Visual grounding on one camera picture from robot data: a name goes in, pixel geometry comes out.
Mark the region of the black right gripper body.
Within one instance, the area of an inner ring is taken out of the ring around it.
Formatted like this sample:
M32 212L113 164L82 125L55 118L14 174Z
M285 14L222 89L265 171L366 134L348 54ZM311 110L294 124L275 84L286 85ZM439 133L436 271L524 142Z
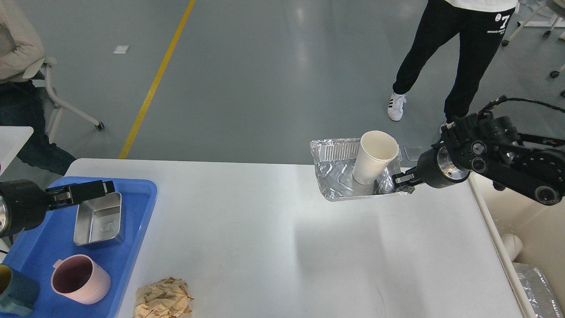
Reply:
M415 177L434 189L464 182L471 171L458 168L453 163L446 147L432 148L420 155Z

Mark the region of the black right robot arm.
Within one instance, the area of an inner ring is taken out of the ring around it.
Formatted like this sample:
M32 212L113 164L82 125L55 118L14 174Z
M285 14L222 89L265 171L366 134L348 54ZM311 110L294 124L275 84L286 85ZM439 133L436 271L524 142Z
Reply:
M441 126L441 137L422 153L415 167L392 176L394 188L419 184L435 189L462 183L475 172L502 191L513 191L543 205L559 203L565 191L563 139L519 133L509 117L493 109L501 96L481 110Z

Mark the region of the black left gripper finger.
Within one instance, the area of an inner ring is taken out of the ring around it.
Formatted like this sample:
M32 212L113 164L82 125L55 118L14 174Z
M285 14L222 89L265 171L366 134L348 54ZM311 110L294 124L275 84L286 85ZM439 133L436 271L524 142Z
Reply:
M69 185L81 185L83 186L84 201L90 201L91 199L96 199L100 197L105 197L108 193L114 193L115 187L113 181L102 181L95 180L85 183L72 183ZM48 210L54 211L57 209L62 209L66 207L72 207L79 205L83 201L51 201L49 197Z
M62 185L45 189L51 201L84 201L82 185Z

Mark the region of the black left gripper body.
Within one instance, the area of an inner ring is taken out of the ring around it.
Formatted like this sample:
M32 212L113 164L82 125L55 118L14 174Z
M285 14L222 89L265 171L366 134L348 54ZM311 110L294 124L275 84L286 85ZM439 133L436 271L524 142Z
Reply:
M1 237L34 229L44 221L49 195L34 182L22 179L2 182Z

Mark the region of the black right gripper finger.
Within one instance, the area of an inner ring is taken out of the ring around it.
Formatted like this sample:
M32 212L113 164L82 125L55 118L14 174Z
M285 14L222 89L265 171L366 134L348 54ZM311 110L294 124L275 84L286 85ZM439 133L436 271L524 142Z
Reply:
M398 181L398 179L393 179L394 192L395 193L408 193L412 194L415 191L415 187L418 185L418 179L408 180L408 181Z
M415 176L415 170L407 170L405 172L392 175L394 184L417 184L418 178Z

